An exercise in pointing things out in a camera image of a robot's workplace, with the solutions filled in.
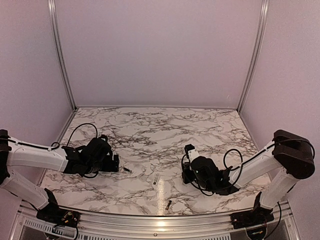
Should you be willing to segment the white battery cover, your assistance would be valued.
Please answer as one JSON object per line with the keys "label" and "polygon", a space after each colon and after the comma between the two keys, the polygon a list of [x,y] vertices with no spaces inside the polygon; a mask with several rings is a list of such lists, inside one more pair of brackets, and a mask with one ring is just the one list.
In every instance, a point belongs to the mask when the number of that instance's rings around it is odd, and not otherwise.
{"label": "white battery cover", "polygon": [[160,180],[160,177],[161,175],[159,173],[156,173],[154,176],[153,176],[153,179],[151,181],[152,185],[156,186]]}

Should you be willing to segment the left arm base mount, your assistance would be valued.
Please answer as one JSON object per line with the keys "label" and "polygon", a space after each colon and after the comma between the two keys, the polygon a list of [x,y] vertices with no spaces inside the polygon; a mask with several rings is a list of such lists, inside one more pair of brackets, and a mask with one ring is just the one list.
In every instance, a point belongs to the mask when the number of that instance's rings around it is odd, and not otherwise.
{"label": "left arm base mount", "polygon": [[57,226],[76,228],[80,219],[80,213],[78,211],[61,208],[41,209],[37,212],[36,217]]}

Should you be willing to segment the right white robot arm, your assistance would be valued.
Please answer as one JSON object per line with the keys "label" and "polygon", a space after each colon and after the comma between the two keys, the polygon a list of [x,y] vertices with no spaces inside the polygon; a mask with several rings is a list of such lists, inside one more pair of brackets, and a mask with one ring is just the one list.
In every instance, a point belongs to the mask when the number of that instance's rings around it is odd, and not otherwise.
{"label": "right white robot arm", "polygon": [[256,196],[253,209],[247,214],[252,224],[260,223],[297,182],[308,179],[316,170],[316,151],[310,141],[282,129],[274,132],[267,146],[248,160],[241,159],[236,167],[219,169],[192,144],[186,145],[184,151],[181,159],[183,182],[208,197],[232,195],[262,175],[279,170],[269,187]]}

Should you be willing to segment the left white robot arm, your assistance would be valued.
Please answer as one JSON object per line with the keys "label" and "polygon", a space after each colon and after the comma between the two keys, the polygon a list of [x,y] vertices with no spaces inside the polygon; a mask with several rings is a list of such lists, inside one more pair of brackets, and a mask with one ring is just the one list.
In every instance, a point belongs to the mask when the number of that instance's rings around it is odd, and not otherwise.
{"label": "left white robot arm", "polygon": [[63,174],[88,177],[99,172],[116,173],[119,156],[114,155],[105,135],[94,137],[87,145],[43,146],[20,141],[0,131],[0,187],[31,203],[53,223],[63,219],[54,194],[39,187],[16,172],[14,167],[35,167],[54,170]]}

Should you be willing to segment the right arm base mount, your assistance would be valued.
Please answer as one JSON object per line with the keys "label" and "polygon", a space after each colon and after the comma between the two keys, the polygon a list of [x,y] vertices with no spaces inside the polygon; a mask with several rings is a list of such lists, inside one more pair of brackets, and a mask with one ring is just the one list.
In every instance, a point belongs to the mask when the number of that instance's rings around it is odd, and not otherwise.
{"label": "right arm base mount", "polygon": [[232,213],[230,218],[234,229],[263,225],[275,219],[271,209],[262,207]]}

